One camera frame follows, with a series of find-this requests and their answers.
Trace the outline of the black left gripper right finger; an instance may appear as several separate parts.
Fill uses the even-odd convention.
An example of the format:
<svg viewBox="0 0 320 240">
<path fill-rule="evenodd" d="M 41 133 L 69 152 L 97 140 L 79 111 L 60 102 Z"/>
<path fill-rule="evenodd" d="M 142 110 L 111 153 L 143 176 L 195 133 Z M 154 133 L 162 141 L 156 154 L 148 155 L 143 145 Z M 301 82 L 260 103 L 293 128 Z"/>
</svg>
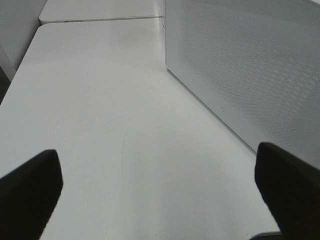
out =
<svg viewBox="0 0 320 240">
<path fill-rule="evenodd" d="M 258 145 L 254 180 L 286 240 L 320 238 L 320 171 L 270 143 Z"/>
</svg>

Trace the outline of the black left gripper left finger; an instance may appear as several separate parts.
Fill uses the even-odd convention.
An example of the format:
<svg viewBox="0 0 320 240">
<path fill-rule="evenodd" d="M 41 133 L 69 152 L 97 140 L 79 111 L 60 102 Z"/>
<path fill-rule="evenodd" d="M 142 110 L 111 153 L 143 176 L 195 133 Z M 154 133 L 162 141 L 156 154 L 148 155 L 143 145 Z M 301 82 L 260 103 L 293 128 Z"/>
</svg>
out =
<svg viewBox="0 0 320 240">
<path fill-rule="evenodd" d="M 56 150 L 47 149 L 0 179 L 0 238 L 38 240 L 63 189 Z"/>
</svg>

